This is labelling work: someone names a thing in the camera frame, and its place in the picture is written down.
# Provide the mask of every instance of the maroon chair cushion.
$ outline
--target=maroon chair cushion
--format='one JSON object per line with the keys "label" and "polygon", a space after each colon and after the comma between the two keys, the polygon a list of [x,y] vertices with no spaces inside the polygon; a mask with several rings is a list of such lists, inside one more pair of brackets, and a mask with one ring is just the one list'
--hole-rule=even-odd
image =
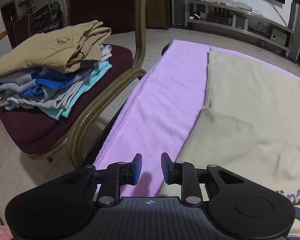
{"label": "maroon chair cushion", "polygon": [[15,108],[12,111],[0,107],[0,118],[7,132],[16,145],[27,154],[39,154],[51,147],[72,126],[81,112],[99,95],[112,81],[119,77],[133,64],[129,49],[111,45],[112,65],[107,73],[88,92],[79,97],[72,107],[68,118],[52,119],[39,108]]}

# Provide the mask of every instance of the tall speaker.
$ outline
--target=tall speaker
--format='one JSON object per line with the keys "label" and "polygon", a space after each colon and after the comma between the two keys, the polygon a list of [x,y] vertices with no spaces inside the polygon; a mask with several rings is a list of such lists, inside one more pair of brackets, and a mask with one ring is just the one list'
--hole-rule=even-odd
{"label": "tall speaker", "polygon": [[186,24],[186,4],[188,0],[172,0],[172,24],[185,26]]}
{"label": "tall speaker", "polygon": [[289,43],[288,57],[297,60],[300,53],[300,5],[291,3],[288,28],[294,31]]}

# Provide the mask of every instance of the tv stand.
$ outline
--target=tv stand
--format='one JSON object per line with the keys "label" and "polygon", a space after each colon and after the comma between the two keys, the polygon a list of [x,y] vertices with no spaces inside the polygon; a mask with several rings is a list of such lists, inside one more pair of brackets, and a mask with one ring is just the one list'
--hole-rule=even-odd
{"label": "tv stand", "polygon": [[[202,4],[205,6],[205,11],[210,13],[211,8],[210,7],[216,7],[216,8],[223,8],[228,10],[228,16],[231,18],[233,15],[239,15],[243,16],[245,18],[249,19],[249,22],[262,22],[264,26],[274,28],[279,30],[280,32],[283,32],[287,34],[287,40],[285,45],[282,45],[280,43],[277,43],[276,41],[273,41],[270,39],[270,37],[266,37],[265,35],[262,35],[261,33],[253,32],[248,30],[243,30],[239,28],[232,27],[230,25],[220,24],[216,22],[209,22],[207,20],[203,19],[190,19],[190,5],[193,4],[194,10],[197,11],[196,7],[198,4]],[[206,1],[195,1],[195,0],[188,0],[187,6],[186,6],[186,27],[189,25],[190,29],[202,29],[204,31],[211,31],[215,33],[224,34],[225,36],[231,36],[233,38],[237,38],[239,40],[244,40],[247,42],[252,42],[254,44],[259,43],[260,41],[266,42],[266,47],[269,49],[276,49],[280,48],[280,54],[287,57],[290,49],[289,49],[289,43],[292,34],[294,33],[292,30],[287,28],[286,26],[283,26],[277,22],[274,22],[266,17],[263,17],[261,15],[245,11],[243,9],[235,8],[229,5],[222,5],[218,3],[212,3],[212,2],[206,2]]]}

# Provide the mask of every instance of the door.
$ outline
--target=door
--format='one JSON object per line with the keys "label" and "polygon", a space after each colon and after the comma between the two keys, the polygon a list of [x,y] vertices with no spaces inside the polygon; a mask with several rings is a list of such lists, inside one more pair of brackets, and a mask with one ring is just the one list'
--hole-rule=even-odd
{"label": "door", "polygon": [[11,47],[14,49],[16,47],[16,38],[14,36],[13,23],[18,19],[16,5],[14,1],[11,1],[1,6],[0,9]]}

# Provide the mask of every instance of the tan shirt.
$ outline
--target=tan shirt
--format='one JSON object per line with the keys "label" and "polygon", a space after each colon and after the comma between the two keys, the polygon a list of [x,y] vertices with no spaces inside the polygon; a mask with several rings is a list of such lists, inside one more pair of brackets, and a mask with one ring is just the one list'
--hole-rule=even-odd
{"label": "tan shirt", "polygon": [[70,73],[80,68],[82,59],[101,61],[99,46],[111,34],[109,27],[101,25],[95,20],[30,37],[0,57],[0,77],[37,66]]}

